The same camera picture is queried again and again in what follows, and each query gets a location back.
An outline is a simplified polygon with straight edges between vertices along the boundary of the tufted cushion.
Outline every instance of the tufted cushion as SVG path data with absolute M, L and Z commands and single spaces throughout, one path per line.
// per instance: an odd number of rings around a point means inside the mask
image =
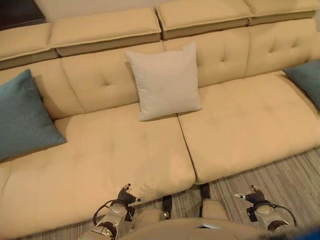
M 212 84 L 242 78 L 245 74 L 248 50 L 248 28 L 235 28 L 191 37 L 164 41 L 166 51 L 179 50 L 196 41 L 198 85 Z
M 52 119 L 84 113 L 71 88 L 60 59 L 53 59 L 0 71 L 0 85 L 30 69 L 43 103 Z
M 160 53 L 164 47 L 155 42 L 15 67 L 0 71 L 0 84 L 30 69 L 54 120 L 137 103 L 135 77 L 124 50 Z
M 245 75 L 269 73 L 306 62 L 311 54 L 315 24 L 314 19 L 300 19 L 249 27 Z
M 253 12 L 250 25 L 312 18 L 317 0 L 244 0 Z
M 61 19 L 53 25 L 49 45 L 70 56 L 156 42 L 160 32 L 155 12 L 137 8 Z
M 52 24 L 36 24 L 0 31 L 0 70 L 58 55 L 48 47 Z
M 62 58 L 77 99 L 86 113 L 139 101 L 135 77 L 124 51 L 160 53 L 161 42 Z
M 316 107 L 273 72 L 199 89 L 203 109 L 179 114 L 198 184 L 320 145 Z
M 320 59 L 320 32 L 316 32 L 309 60 Z
M 176 0 L 156 11 L 164 39 L 243 27 L 252 16 L 242 0 Z
M 139 111 L 135 103 L 57 120 L 66 144 L 0 164 L 0 239 L 90 219 L 127 183 L 145 201 L 190 188 L 177 116 L 139 122 Z

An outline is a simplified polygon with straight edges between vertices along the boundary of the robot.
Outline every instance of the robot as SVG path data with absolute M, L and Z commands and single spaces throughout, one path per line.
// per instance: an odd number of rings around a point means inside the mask
M 128 193 L 130 184 L 126 184 L 115 200 L 107 201 L 93 216 L 94 226 L 78 240 L 117 240 L 119 230 L 124 221 L 132 221 L 135 209 L 130 206 L 142 202 L 143 197 L 135 197 Z M 130 234 L 121 240 L 249 240 L 270 239 L 271 234 L 278 234 L 281 240 L 288 239 L 285 235 L 290 228 L 287 221 L 282 219 L 275 208 L 285 207 L 270 203 L 265 199 L 264 193 L 255 185 L 251 186 L 253 192 L 247 195 L 236 193 L 238 199 L 244 199 L 253 204 L 246 211 L 252 222 L 258 222 L 261 229 L 237 224 L 228 220 L 222 205 L 210 198 L 209 185 L 201 186 L 202 206 L 199 218 L 169 219 L 171 206 L 162 202 L 162 210 L 150 209 L 140 214 L 132 227 Z M 97 215 L 103 208 L 108 213 L 97 222 Z

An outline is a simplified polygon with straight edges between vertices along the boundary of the blue pillow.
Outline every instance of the blue pillow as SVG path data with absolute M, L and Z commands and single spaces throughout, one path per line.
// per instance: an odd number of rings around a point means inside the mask
M 65 142 L 29 69 L 0 86 L 0 161 Z
M 314 229 L 308 233 L 304 233 L 302 236 L 293 238 L 293 240 L 319 240 L 320 228 Z
M 283 69 L 285 74 L 298 85 L 320 109 L 320 60 Z

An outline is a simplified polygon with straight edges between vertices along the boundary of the floor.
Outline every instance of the floor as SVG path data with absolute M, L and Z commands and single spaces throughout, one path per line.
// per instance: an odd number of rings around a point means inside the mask
M 247 217 L 246 208 L 250 204 L 233 197 L 233 193 L 248 193 L 250 185 L 257 185 L 263 190 L 266 199 L 289 208 L 300 228 L 320 224 L 320 148 L 222 178 L 209 185 L 211 197 L 225 206 L 234 222 L 257 225 Z M 173 219 L 199 216 L 199 186 L 194 185 L 191 189 L 173 195 L 172 203 Z M 145 209 L 161 208 L 161 204 L 161 200 L 142 204 L 136 208 L 135 216 Z M 289 222 L 292 221 L 290 215 L 283 210 L 279 210 L 279 213 Z M 19 240 L 76 240 L 92 226 L 92 221 L 88 220 Z M 126 223 L 125 228 L 129 229 L 130 223 Z

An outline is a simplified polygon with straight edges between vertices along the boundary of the wall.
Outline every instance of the wall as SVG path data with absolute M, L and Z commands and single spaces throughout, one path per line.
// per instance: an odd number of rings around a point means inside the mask
M 172 0 L 35 0 L 48 22 L 58 19 L 153 7 Z

